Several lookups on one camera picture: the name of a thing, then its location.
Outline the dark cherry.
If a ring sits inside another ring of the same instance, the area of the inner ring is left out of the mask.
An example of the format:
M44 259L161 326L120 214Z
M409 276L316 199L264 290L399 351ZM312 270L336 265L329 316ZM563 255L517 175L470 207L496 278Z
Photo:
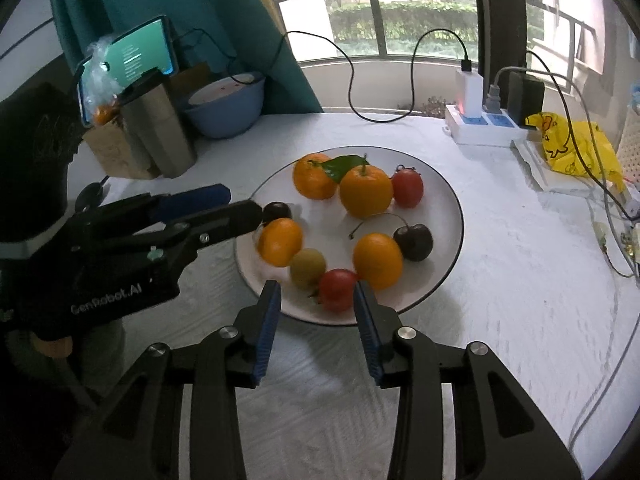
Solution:
M292 210L288 204L283 202L269 203L262 210L262 224L264 226L268 226L268 224L274 220L291 218Z
M355 229L348 234L352 240L356 232L369 220L375 217L391 216L401 222L401 226L394 232L393 240L406 260L420 262L427 259L433 250L434 240L431 230L423 223L409 224L400 214L394 212L381 212L361 220Z

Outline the oval orange kumquat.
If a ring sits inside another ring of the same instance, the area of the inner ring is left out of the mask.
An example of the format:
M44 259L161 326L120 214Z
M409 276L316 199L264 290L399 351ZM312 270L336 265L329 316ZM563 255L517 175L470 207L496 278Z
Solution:
M285 268L304 246L304 231L292 219L280 218L269 222L260 233L256 250L266 263Z
M352 252L356 274L375 292L394 286L404 270L404 256L398 244L383 233L370 233L358 240Z

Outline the orange with green leaf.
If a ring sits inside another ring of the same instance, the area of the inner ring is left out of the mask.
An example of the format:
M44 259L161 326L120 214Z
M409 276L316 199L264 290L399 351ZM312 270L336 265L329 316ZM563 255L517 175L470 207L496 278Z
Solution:
M301 196L310 200L328 200L350 170L367 164L367 159L359 155L331 158L323 153L308 154L294 164L293 183Z

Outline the greenish small citrus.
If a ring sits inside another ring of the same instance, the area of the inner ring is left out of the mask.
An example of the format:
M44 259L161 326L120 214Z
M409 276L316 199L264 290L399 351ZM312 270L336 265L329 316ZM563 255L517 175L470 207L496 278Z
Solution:
M304 248L288 266L292 283L303 290L314 289L326 273L326 259L318 249Z

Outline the large orange with stem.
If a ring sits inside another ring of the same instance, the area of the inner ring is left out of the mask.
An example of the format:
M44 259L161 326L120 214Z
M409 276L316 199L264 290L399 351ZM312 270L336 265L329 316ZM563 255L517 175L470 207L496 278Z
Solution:
M394 197L393 183L382 169L359 164L342 177L338 197L352 217L367 219L382 214L390 206Z

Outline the red cherry tomato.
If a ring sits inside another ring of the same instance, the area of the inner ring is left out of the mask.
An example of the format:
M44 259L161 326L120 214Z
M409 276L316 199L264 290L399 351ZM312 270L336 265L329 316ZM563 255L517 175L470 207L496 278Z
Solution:
M322 275L311 294L329 312L342 313L352 308L358 275L348 269L333 269Z
M392 181L394 200L401 208L411 209L420 204L424 195L421 175L412 167L398 165Z

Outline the black round mouse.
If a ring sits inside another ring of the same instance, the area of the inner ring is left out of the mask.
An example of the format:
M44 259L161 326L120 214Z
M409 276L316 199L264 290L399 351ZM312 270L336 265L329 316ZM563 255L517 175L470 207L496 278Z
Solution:
M110 180L110 176L105 176L98 182L92 182L85 186L75 200L74 213L81 214L101 206L106 196L108 180Z

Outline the brown cardboard box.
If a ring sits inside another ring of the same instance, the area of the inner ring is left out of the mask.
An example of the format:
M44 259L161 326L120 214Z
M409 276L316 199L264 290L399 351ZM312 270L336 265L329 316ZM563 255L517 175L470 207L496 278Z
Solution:
M213 81L212 71L207 63L201 62L167 77L171 101L178 112L186 138L192 146L192 138L198 133L198 128L186 117L186 100L195 91ZM124 126L119 102L111 120L87 130L84 141L110 177L151 180L162 176L140 139Z

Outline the steel tumbler black lid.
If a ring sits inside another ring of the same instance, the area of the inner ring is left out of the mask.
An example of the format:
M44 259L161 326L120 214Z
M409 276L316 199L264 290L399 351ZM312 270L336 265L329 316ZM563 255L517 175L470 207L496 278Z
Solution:
M157 67L144 72L119 96L124 126L142 142L166 178L180 177L196 162L168 91L168 77Z

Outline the plastic bag with fruit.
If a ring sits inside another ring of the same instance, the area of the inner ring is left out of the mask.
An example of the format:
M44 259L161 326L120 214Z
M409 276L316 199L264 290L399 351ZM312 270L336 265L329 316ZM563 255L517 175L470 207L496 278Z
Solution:
M79 89L81 90L82 114L85 122L92 126L103 125L115 115L117 98L122 86L111 73L107 55L111 53L113 37L104 36L89 46L89 56L82 67Z

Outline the white plate black rim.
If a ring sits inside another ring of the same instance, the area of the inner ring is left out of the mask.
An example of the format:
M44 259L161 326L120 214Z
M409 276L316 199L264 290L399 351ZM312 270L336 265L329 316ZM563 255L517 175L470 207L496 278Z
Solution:
M404 264L399 281L378 292L381 304L405 312L426 300L448 278L456 264L464 239L464 220L460 202L447 180L426 162L409 154L378 148L377 146L340 146L329 148L331 157L342 155L366 156L371 165L392 174L400 165L416 170L424 184L424 196L416 207L402 209L390 205L390 212L360 224L342 206L336 196L329 200L308 200L296 191L293 182L293 164L274 172L258 185L251 200L265 207L273 202L287 203L293 219L304 231L307 247L317 249L326 258L326 266L352 267L352 250L360 237L380 232L394 234L404 222L412 226L421 223L432 233L433 250L421 262ZM276 280L282 288L283 314L296 320L324 326L353 326L352 311L331 313L324 310L309 292L296 287L290 280L288 269L266 263L256 250L259 233L254 232L235 240L235 261L247 286L258 294L265 281Z

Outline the teal curtain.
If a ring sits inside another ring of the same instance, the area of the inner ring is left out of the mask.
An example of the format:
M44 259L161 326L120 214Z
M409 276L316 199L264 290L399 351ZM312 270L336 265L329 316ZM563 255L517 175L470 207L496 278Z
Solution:
M66 61L76 68L90 44L118 36L151 18L170 21L182 65L201 62L219 74L267 77L267 114L319 113L322 107L266 0L50 0Z

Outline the white power strip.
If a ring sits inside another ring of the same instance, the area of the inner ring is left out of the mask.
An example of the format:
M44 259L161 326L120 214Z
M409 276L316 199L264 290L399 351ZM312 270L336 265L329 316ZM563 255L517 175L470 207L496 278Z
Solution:
M526 140L532 130L518 126L505 112L482 113L480 118L461 115L455 105L447 105L444 130L459 145L510 148L514 141Z

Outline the yellow plastic bag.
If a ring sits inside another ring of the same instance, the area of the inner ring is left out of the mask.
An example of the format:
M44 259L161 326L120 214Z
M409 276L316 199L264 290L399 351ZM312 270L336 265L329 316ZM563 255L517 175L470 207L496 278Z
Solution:
M542 149L549 167L560 174L587 177L587 170L624 189L623 169L613 145L596 122L568 122L561 115L541 112L525 119L541 135Z

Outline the black power adapter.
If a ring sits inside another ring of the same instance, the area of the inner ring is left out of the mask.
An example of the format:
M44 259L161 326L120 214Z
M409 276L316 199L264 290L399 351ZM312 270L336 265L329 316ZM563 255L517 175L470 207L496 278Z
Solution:
M545 88L538 78L526 73L510 73L506 112L519 127L525 127L529 116L542 111Z

